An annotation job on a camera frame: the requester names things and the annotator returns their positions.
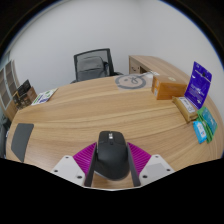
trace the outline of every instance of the black office chair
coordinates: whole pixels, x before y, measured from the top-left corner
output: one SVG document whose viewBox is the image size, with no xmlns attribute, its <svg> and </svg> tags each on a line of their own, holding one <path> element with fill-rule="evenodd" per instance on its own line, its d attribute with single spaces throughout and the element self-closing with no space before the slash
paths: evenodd
<svg viewBox="0 0 224 224">
<path fill-rule="evenodd" d="M 4 125 L 0 128 L 0 158 L 5 159 L 6 157 L 6 134 L 7 130 Z"/>
<path fill-rule="evenodd" d="M 76 80 L 71 83 L 108 76 L 123 75 L 114 72 L 109 48 L 74 55 Z"/>
<path fill-rule="evenodd" d="M 11 121 L 3 116 L 0 122 L 0 158 L 2 159 L 6 158 L 6 139 L 10 126 Z"/>
</svg>

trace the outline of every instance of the chair backrest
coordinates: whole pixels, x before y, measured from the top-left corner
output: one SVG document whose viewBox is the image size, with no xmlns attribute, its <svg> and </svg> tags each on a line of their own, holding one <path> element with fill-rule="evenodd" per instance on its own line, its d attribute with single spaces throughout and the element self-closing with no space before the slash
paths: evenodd
<svg viewBox="0 0 224 224">
<path fill-rule="evenodd" d="M 0 128 L 0 158 L 6 155 L 6 129 L 4 125 Z"/>
<path fill-rule="evenodd" d="M 77 62 L 76 79 L 78 82 L 107 77 L 107 70 L 101 57 L 88 57 Z"/>
<path fill-rule="evenodd" d="M 74 63 L 75 63 L 75 72 L 76 72 L 76 79 L 78 80 L 78 63 L 86 58 L 91 58 L 91 57 L 100 57 L 103 60 L 104 63 L 104 68 L 105 65 L 108 66 L 105 70 L 107 71 L 106 76 L 113 76 L 114 75 L 114 67 L 112 63 L 112 58 L 110 54 L 110 49 L 109 48 L 103 48 L 103 49 L 97 49 L 97 50 L 92 50 L 92 51 L 86 51 L 80 54 L 74 55 Z"/>
</svg>

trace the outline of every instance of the paper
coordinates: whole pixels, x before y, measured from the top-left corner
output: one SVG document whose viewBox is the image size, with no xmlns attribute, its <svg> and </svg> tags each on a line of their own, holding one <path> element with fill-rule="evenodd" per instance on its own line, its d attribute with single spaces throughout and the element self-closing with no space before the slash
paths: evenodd
<svg viewBox="0 0 224 224">
<path fill-rule="evenodd" d="M 46 92 L 40 93 L 37 96 L 37 98 L 33 101 L 33 103 L 31 104 L 31 106 L 47 102 L 51 98 L 51 96 L 55 93 L 55 91 L 57 89 L 58 88 L 51 89 L 51 90 L 48 90 Z"/>
</svg>

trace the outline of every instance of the computer mouse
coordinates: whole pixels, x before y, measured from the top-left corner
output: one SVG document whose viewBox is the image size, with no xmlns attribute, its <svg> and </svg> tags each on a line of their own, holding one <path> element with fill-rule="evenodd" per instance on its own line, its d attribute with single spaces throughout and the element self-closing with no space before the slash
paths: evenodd
<svg viewBox="0 0 224 224">
<path fill-rule="evenodd" d="M 95 173 L 109 180 L 121 180 L 130 171 L 124 136 L 116 131 L 99 135 Z"/>
</svg>

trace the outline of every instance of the wall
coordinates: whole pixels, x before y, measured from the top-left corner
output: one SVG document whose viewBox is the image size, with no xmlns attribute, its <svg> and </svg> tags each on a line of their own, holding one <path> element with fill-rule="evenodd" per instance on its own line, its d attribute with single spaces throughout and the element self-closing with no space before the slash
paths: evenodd
<svg viewBox="0 0 224 224">
<path fill-rule="evenodd" d="M 73 0 L 48 11 L 11 49 L 20 82 L 28 77 L 37 93 L 67 85 L 73 55 L 99 48 L 110 48 L 114 70 L 127 74 L 128 55 L 141 48 L 133 32 L 142 24 L 138 8 L 135 0 Z"/>
<path fill-rule="evenodd" d="M 176 9 L 157 0 L 72 0 L 39 17 L 10 52 L 22 83 L 37 93 L 75 79 L 73 55 L 109 47 L 115 71 L 128 55 L 152 55 L 191 75 L 197 61 L 213 75 L 209 95 L 224 120 L 224 72 L 209 40 Z"/>
</svg>

